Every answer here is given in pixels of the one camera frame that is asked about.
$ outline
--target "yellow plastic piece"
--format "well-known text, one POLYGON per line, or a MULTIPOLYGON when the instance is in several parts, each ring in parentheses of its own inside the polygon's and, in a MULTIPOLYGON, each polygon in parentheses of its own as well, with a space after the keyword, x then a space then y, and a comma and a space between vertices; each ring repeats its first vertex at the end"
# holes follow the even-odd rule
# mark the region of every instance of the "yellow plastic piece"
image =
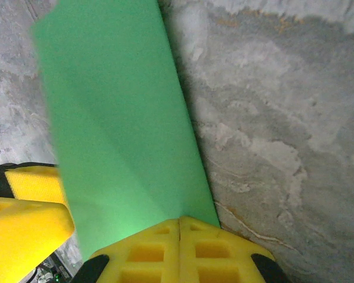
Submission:
POLYGON ((95 252, 110 258, 97 283, 178 283, 178 242, 171 219, 95 252))
POLYGON ((264 283, 251 259, 272 254, 191 217, 164 221, 95 252, 106 254, 97 283, 264 283))
POLYGON ((20 167, 7 170, 5 176, 16 199, 56 202, 68 206, 56 167, 20 167))
POLYGON ((268 250, 191 217, 181 217, 179 224, 180 282, 265 282, 251 255, 274 260, 268 250))
POLYGON ((73 231, 60 203, 0 198, 0 283, 19 282, 73 231))

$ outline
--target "concrete floor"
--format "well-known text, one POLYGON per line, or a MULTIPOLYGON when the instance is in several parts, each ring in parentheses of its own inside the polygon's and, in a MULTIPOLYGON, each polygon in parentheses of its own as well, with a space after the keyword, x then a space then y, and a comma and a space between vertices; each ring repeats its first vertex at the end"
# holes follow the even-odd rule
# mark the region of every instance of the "concrete floor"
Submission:
MULTIPOLYGON (((354 5, 328 23, 243 2, 160 2, 222 226, 294 282, 354 282, 354 5)), ((28 33, 50 8, 0 1, 0 163, 55 162, 28 33)))

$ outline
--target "green plastic panel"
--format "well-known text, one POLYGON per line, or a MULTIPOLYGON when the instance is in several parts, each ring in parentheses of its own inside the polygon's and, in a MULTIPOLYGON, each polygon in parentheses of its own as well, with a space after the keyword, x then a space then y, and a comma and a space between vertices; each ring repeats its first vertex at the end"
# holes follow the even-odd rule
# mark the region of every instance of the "green plastic panel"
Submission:
POLYGON ((219 225, 156 0, 60 0, 33 27, 83 258, 165 219, 219 225))

